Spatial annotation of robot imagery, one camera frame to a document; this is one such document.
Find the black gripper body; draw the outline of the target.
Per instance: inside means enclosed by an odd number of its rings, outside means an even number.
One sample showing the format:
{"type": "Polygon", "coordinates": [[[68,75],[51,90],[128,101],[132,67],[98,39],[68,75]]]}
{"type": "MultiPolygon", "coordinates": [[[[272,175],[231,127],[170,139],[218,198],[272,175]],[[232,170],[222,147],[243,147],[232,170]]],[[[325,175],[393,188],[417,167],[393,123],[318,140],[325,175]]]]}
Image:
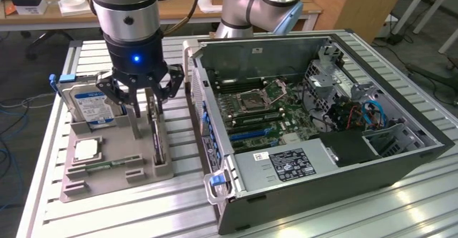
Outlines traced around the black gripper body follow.
{"type": "Polygon", "coordinates": [[[168,68],[163,56],[163,33],[139,41],[118,41],[103,35],[112,61],[114,78],[126,86],[151,87],[159,83],[168,68]]]}

